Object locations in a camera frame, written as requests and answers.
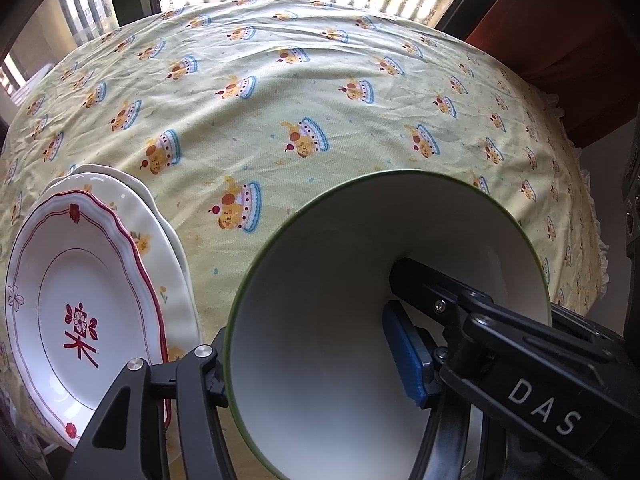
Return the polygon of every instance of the cake print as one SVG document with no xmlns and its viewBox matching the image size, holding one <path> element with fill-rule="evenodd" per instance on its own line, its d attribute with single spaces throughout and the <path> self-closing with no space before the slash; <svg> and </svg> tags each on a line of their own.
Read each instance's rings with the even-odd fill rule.
<svg viewBox="0 0 640 480">
<path fill-rule="evenodd" d="M 285 147 L 285 152 L 293 152 L 294 150 L 302 158 L 307 158 L 315 152 L 327 152 L 329 150 L 329 141 L 324 131 L 318 124 L 309 117 L 304 117 L 298 124 L 280 123 L 289 132 L 289 140 L 291 141 Z"/>
<path fill-rule="evenodd" d="M 44 102 L 44 95 L 38 96 L 33 103 L 27 106 L 27 115 L 35 115 Z"/>
<path fill-rule="evenodd" d="M 460 72 L 462 72 L 464 75 L 475 77 L 474 76 L 474 71 L 471 70 L 471 67 L 469 65 L 465 65 L 464 63 L 460 63 L 458 65 L 458 68 L 460 69 Z"/>
<path fill-rule="evenodd" d="M 116 28 L 115 30 L 112 30 L 111 32 L 107 32 L 102 39 L 100 40 L 100 44 L 106 43 L 107 41 L 109 41 L 111 38 L 114 38 L 115 36 L 117 36 L 120 31 L 122 30 L 121 27 Z"/>
<path fill-rule="evenodd" d="M 511 95 L 511 90 L 509 90 L 509 87 L 507 85 L 505 85 L 501 80 L 498 79 L 496 84 L 498 85 L 498 88 L 500 90 L 502 90 L 503 92 L 506 92 L 507 94 Z"/>
<path fill-rule="evenodd" d="M 552 242 L 556 240 L 556 229 L 554 228 L 554 222 L 549 215 L 546 216 L 546 235 Z"/>
<path fill-rule="evenodd" d="M 4 183 L 5 184 L 9 184 L 12 180 L 12 178 L 15 175 L 15 170 L 18 167 L 18 157 L 15 157 L 14 160 L 12 160 L 11 164 L 9 165 L 9 169 L 6 172 L 6 175 L 4 176 Z"/>
<path fill-rule="evenodd" d="M 476 66 L 480 66 L 480 64 L 478 63 L 478 60 L 477 60 L 474 56 L 472 56 L 471 54 L 469 54 L 468 52 L 466 53 L 466 58 L 467 58 L 471 63 L 473 63 L 474 65 L 476 65 Z"/>
<path fill-rule="evenodd" d="M 149 168 L 149 171 L 154 175 L 169 166 L 178 164 L 182 157 L 182 150 L 175 130 L 167 130 L 156 139 L 148 141 L 145 157 L 140 163 L 140 170 Z"/>
<path fill-rule="evenodd" d="M 56 155 L 58 154 L 58 150 L 60 149 L 60 145 L 62 144 L 63 139 L 65 138 L 65 133 L 60 132 L 55 137 L 52 138 L 49 145 L 42 152 L 42 160 L 46 162 L 47 160 L 50 162 Z"/>
<path fill-rule="evenodd" d="M 104 101 L 105 95 L 107 95 L 107 83 L 103 81 L 86 97 L 82 106 L 85 108 L 91 108 L 96 103 Z"/>
<path fill-rule="evenodd" d="M 502 118 L 500 117 L 500 115 L 493 113 L 489 116 L 489 120 L 494 124 L 496 128 L 506 132 L 506 129 L 504 127 L 504 122 L 502 122 Z"/>
<path fill-rule="evenodd" d="M 529 159 L 529 166 L 532 170 L 535 170 L 538 167 L 538 160 L 536 159 L 536 154 L 531 151 L 530 148 L 525 148 L 525 152 L 527 153 L 527 158 Z"/>
<path fill-rule="evenodd" d="M 440 154 L 438 144 L 424 124 L 418 123 L 417 126 L 405 124 L 404 127 L 411 133 L 411 138 L 414 142 L 414 152 L 420 152 L 424 158 L 430 158 L 431 155 Z"/>
<path fill-rule="evenodd" d="M 49 122 L 49 114 L 45 114 L 44 117 L 41 118 L 33 127 L 33 131 L 31 132 L 31 139 L 36 140 L 40 136 L 40 134 L 43 132 L 48 122 Z"/>
<path fill-rule="evenodd" d="M 349 43 L 349 35 L 343 30 L 333 30 L 328 28 L 322 33 L 328 40 L 340 41 L 341 43 Z"/>
<path fill-rule="evenodd" d="M 533 191 L 533 188 L 531 187 L 531 184 L 529 183 L 528 180 L 522 181 L 522 185 L 520 186 L 520 191 L 524 193 L 524 196 L 526 196 L 529 200 L 533 200 L 533 202 L 536 201 L 536 192 Z"/>
<path fill-rule="evenodd" d="M 160 19 L 161 20 L 169 20 L 169 19 L 173 18 L 174 16 L 180 16 L 183 11 L 184 11 L 183 7 L 181 7 L 180 9 L 166 10 L 165 12 L 160 14 Z"/>
<path fill-rule="evenodd" d="M 502 110 L 508 110 L 508 109 L 509 109 L 509 107 L 506 105 L 506 103 L 502 100 L 502 98 L 501 98 L 498 94 L 494 93 L 494 94 L 493 94 L 493 96 L 494 96 L 494 99 L 495 99 L 495 103 L 496 103 L 496 104 L 497 104 L 497 105 L 498 105 Z"/>
<path fill-rule="evenodd" d="M 465 86 L 460 82 L 460 79 L 458 79 L 456 76 L 452 75 L 449 78 L 449 83 L 451 84 L 452 90 L 455 90 L 459 94 L 468 94 Z"/>
<path fill-rule="evenodd" d="M 486 182 L 486 179 L 484 176 L 480 175 L 480 176 L 475 176 L 474 175 L 474 181 L 473 181 L 473 185 L 474 187 L 477 187 L 478 189 L 484 191 L 485 193 L 487 193 L 487 195 L 491 195 L 491 193 L 489 193 L 489 185 Z"/>
<path fill-rule="evenodd" d="M 22 192 L 18 193 L 14 200 L 14 207 L 11 209 L 11 225 L 14 225 L 22 212 Z"/>
<path fill-rule="evenodd" d="M 495 141 L 493 139 L 485 137 L 482 140 L 482 143 L 484 144 L 484 156 L 487 160 L 492 161 L 494 164 L 504 161 L 504 155 L 495 145 Z"/>
<path fill-rule="evenodd" d="M 229 78 L 229 84 L 222 90 L 216 92 L 221 99 L 227 99 L 229 97 L 239 97 L 242 99 L 248 99 L 254 94 L 256 78 L 254 75 L 243 77 L 238 79 L 233 75 Z"/>
<path fill-rule="evenodd" d="M 432 48 L 435 48 L 438 46 L 438 44 L 433 41 L 431 38 L 429 38 L 428 36 L 422 36 L 420 35 L 420 41 L 425 44 L 426 46 L 430 46 Z"/>
<path fill-rule="evenodd" d="M 525 128 L 525 131 L 529 135 L 529 139 L 533 140 L 534 142 L 538 142 L 538 134 L 536 133 L 535 127 L 527 126 Z"/>
<path fill-rule="evenodd" d="M 132 34 L 131 36 L 128 36 L 127 38 L 122 40 L 118 44 L 118 46 L 116 46 L 116 48 L 113 49 L 113 51 L 114 52 L 122 52 L 126 48 L 129 48 L 131 46 L 131 43 L 133 43 L 135 39 L 136 39 L 136 35 L 135 34 Z"/>
<path fill-rule="evenodd" d="M 422 51 L 420 50 L 420 47 L 415 43 L 405 41 L 402 44 L 402 48 L 404 48 L 408 54 L 412 54 L 412 56 L 422 57 Z"/>
<path fill-rule="evenodd" d="M 226 193 L 219 204 L 209 212 L 218 215 L 221 229 L 242 229 L 245 233 L 253 233 L 260 221 L 262 208 L 262 190 L 257 182 L 238 184 L 231 177 L 225 178 Z"/>
<path fill-rule="evenodd" d="M 124 101 L 118 114 L 109 121 L 111 131 L 116 132 L 117 130 L 127 130 L 130 128 L 140 113 L 141 106 L 142 101 L 140 99 L 133 101 L 133 104 L 129 104 L 129 101 Z"/>
<path fill-rule="evenodd" d="M 74 83 L 74 90 L 78 90 L 80 88 L 83 88 L 84 85 L 86 85 L 89 82 L 89 79 L 91 79 L 92 75 L 94 75 L 95 69 L 91 69 L 88 72 L 84 72 L 79 79 L 76 80 L 76 82 Z"/>
<path fill-rule="evenodd" d="M 404 71 L 400 68 L 400 65 L 389 56 L 383 58 L 374 56 L 373 59 L 380 65 L 380 72 L 386 72 L 389 75 L 404 75 Z"/>
<path fill-rule="evenodd" d="M 138 53 L 138 59 L 142 61 L 143 59 L 152 59 L 156 57 L 165 46 L 164 41 L 159 41 L 159 43 L 155 43 L 151 46 L 148 46 L 145 50 Z"/>
<path fill-rule="evenodd" d="M 340 87 L 340 91 L 345 92 L 351 100 L 360 100 L 368 105 L 373 103 L 373 87 L 369 81 L 349 79 L 345 86 Z"/>
<path fill-rule="evenodd" d="M 77 68 L 78 68 L 78 62 L 76 61 L 69 68 L 65 69 L 65 71 L 60 76 L 60 79 L 62 79 L 62 81 L 66 81 L 73 75 L 73 73 L 76 71 Z"/>
<path fill-rule="evenodd" d="M 255 36 L 255 27 L 236 28 L 226 35 L 229 41 L 250 40 Z"/>
<path fill-rule="evenodd" d="M 287 20 L 293 20 L 298 17 L 295 12 L 289 12 L 288 10 L 283 10 L 282 12 L 276 12 L 273 16 L 274 20 L 280 20 L 281 22 L 286 22 Z"/>
<path fill-rule="evenodd" d="M 209 27 L 211 25 L 211 17 L 210 16 L 196 16 L 192 20 L 189 20 L 187 23 L 187 28 L 201 28 L 201 27 Z"/>
<path fill-rule="evenodd" d="M 363 30 L 376 30 L 376 26 L 367 16 L 360 16 L 356 20 L 355 25 Z"/>
<path fill-rule="evenodd" d="M 193 74 L 198 71 L 198 62 L 193 56 L 185 56 L 180 61 L 174 61 L 171 70 L 166 75 L 167 79 L 178 81 L 185 74 Z"/>
<path fill-rule="evenodd" d="M 436 95 L 436 99 L 433 101 L 433 104 L 435 104 L 443 114 L 449 114 L 453 118 L 458 116 L 456 114 L 456 109 L 453 106 L 453 102 L 446 96 Z"/>
<path fill-rule="evenodd" d="M 545 273 L 545 280 L 546 284 L 548 285 L 551 279 L 551 275 L 549 273 L 549 260 L 547 260 L 546 258 L 542 260 L 542 270 Z"/>
<path fill-rule="evenodd" d="M 303 63 L 309 61 L 309 56 L 306 52 L 298 47 L 288 48 L 287 50 L 278 51 L 278 59 L 276 62 L 285 63 Z"/>
</svg>

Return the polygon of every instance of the plate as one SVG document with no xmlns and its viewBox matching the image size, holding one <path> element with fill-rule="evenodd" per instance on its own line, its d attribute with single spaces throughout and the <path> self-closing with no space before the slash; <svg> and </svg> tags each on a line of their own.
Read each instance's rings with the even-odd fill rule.
<svg viewBox="0 0 640 480">
<path fill-rule="evenodd" d="M 12 249 L 5 298 L 24 385 L 73 447 L 127 361 L 168 361 L 160 305 L 136 244 L 87 192 L 55 194 L 33 209 Z"/>
</svg>

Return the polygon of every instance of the red flower motif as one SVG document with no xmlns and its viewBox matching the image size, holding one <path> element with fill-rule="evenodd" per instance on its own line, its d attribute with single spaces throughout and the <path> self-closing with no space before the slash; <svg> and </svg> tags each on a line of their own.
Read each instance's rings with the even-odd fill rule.
<svg viewBox="0 0 640 480">
<path fill-rule="evenodd" d="M 98 341 L 98 335 L 97 333 L 95 333 L 95 327 L 98 325 L 98 320 L 95 319 L 95 317 L 91 318 L 91 321 L 89 322 L 89 335 L 91 336 L 91 339 L 93 339 L 94 341 Z"/>
<path fill-rule="evenodd" d="M 80 221 L 80 208 L 78 204 L 69 204 L 69 216 L 76 224 Z"/>
<path fill-rule="evenodd" d="M 66 434 L 68 434 L 69 438 L 76 438 L 78 436 L 76 425 L 72 422 L 68 422 L 66 424 L 65 431 L 66 431 Z"/>
<path fill-rule="evenodd" d="M 66 316 L 65 316 L 65 323 L 66 323 L 66 324 L 70 324 L 72 319 L 73 319 L 73 313 L 71 312 L 71 305 L 69 305 L 69 304 L 67 303 L 67 304 L 66 304 Z"/>
</svg>

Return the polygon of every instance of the stacked plates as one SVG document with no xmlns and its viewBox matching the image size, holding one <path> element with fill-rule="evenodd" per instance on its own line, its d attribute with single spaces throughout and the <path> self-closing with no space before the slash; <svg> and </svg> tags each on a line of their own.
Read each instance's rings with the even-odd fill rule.
<svg viewBox="0 0 640 480">
<path fill-rule="evenodd" d="M 113 168 L 87 164 L 49 184 L 18 233 L 6 287 L 20 375 L 71 447 L 131 358 L 167 362 L 202 342 L 177 234 L 146 186 Z M 173 460 L 171 414 L 168 403 Z"/>
</svg>

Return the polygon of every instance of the plate rim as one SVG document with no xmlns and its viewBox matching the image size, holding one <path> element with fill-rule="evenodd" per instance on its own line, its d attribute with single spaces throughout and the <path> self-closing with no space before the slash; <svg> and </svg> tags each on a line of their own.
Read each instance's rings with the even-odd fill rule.
<svg viewBox="0 0 640 480">
<path fill-rule="evenodd" d="M 137 271 L 140 273 L 140 276 L 143 279 L 143 282 L 145 283 L 145 286 L 147 288 L 147 290 L 149 291 L 150 295 L 151 295 L 151 299 L 153 301 L 154 304 L 154 311 L 156 313 L 156 319 L 158 320 L 158 329 L 159 329 L 159 343 L 160 343 L 160 354 L 162 357 L 162 362 L 163 363 L 167 363 L 169 362 L 168 359 L 168 349 L 167 349 L 167 345 L 166 345 L 166 337 L 165 337 L 165 331 L 164 331 L 164 320 L 162 318 L 162 310 L 160 308 L 160 304 L 158 301 L 158 297 L 156 295 L 156 292 L 153 288 L 153 285 L 151 283 L 151 280 L 148 276 L 148 272 L 146 272 L 145 266 L 142 263 L 142 259 L 140 258 L 140 254 L 138 253 L 138 250 L 136 248 L 135 242 L 133 241 L 133 239 L 131 238 L 129 232 L 124 228 L 122 222 L 120 221 L 120 219 L 118 218 L 118 216 L 107 206 L 105 205 L 103 202 L 101 202 L 98 198 L 96 198 L 95 196 L 93 196 L 92 194 L 84 191 L 84 190 L 80 190 L 80 189 L 76 189 L 76 190 L 70 190 L 70 191 L 63 191 L 63 192 L 59 192 L 59 193 L 55 193 L 52 196 L 50 196 L 49 198 L 47 198 L 46 200 L 44 200 L 43 202 L 37 204 L 35 207 L 33 207 L 33 209 L 29 212 L 29 215 L 27 216 L 27 218 L 25 218 L 24 222 L 22 223 L 22 225 L 20 226 L 20 229 L 18 230 L 18 233 L 15 237 L 14 243 L 12 245 L 12 250 L 8 259 L 8 265 L 7 265 L 7 272 L 6 272 L 6 276 L 5 276 L 5 297 L 7 294 L 7 290 L 9 287 L 9 273 L 10 273 L 10 267 L 11 267 L 11 261 L 14 258 L 14 251 L 17 248 L 17 240 L 20 237 L 20 235 L 22 234 L 22 231 L 25 229 L 25 226 L 28 224 L 29 220 L 31 219 L 31 217 L 36 213 L 36 211 L 38 209 L 40 209 L 42 206 L 46 205 L 47 203 L 49 203 L 51 200 L 54 200 L 56 198 L 59 198 L 61 196 L 68 196 L 68 195 L 76 195 L 76 196 L 83 196 L 84 200 L 90 200 L 95 206 L 97 206 L 98 208 L 102 209 L 103 211 L 106 211 L 108 213 L 108 215 L 113 219 L 114 221 L 114 225 L 115 225 L 115 231 L 114 232 L 118 232 L 127 242 L 129 245 L 129 249 L 133 255 L 133 259 L 135 261 L 135 267 L 137 269 Z M 17 324 L 15 322 L 15 310 L 13 308 L 10 309 L 11 313 L 12 313 L 12 320 L 10 321 L 9 318 L 9 309 L 7 308 L 6 305 L 6 300 L 5 300 L 5 310 L 4 310 L 4 316 L 5 316 L 5 321 L 6 321 L 6 325 L 7 325 L 7 333 L 8 333 L 8 339 L 9 339 L 9 345 L 11 347 L 12 352 L 14 352 L 14 349 L 16 348 L 16 341 L 15 341 L 15 337 L 12 335 L 12 331 L 9 330 L 10 326 L 12 326 L 14 332 L 17 331 Z M 22 361 L 22 366 L 18 366 L 18 363 L 16 362 L 16 366 L 18 368 L 18 374 L 20 375 L 20 378 L 22 380 L 22 384 L 25 386 L 26 390 L 27 390 L 27 394 L 29 396 L 30 399 L 33 400 L 33 402 L 36 404 L 37 408 L 44 413 L 47 412 L 51 412 L 52 414 L 52 409 L 47 406 L 44 401 L 41 398 L 41 395 L 39 393 L 39 391 L 36 389 L 36 387 L 33 384 L 33 381 L 31 380 L 29 371 L 28 371 L 28 366 L 27 364 L 24 362 L 24 358 L 21 357 L 21 353 L 19 352 L 19 347 L 18 347 L 18 353 L 20 354 L 20 359 Z M 21 373 L 20 368 L 24 368 L 25 372 L 28 375 L 28 379 L 29 381 L 25 381 L 23 374 Z M 39 404 L 43 404 L 44 407 L 46 408 L 46 410 L 42 409 L 42 406 L 39 406 Z M 91 408 L 87 408 L 88 410 L 91 410 L 93 413 L 95 413 L 96 410 L 92 410 Z M 171 422 L 171 418 L 172 418 L 172 410 L 171 410 L 171 403 L 170 401 L 165 401 L 165 410 L 166 410 L 166 417 L 165 417 L 165 421 L 164 421 L 164 426 L 168 427 L 169 423 Z M 60 436 L 62 437 L 62 439 L 69 444 L 72 447 L 75 447 L 78 444 L 79 439 L 78 438 L 74 438 L 71 439 L 68 434 L 66 434 L 65 428 L 64 426 L 62 426 L 61 428 L 58 428 L 57 424 L 53 424 L 50 421 L 50 416 L 46 416 L 43 413 L 43 417 L 45 418 L 45 420 L 47 421 L 48 425 L 50 427 L 52 427 L 52 429 Z"/>
</svg>

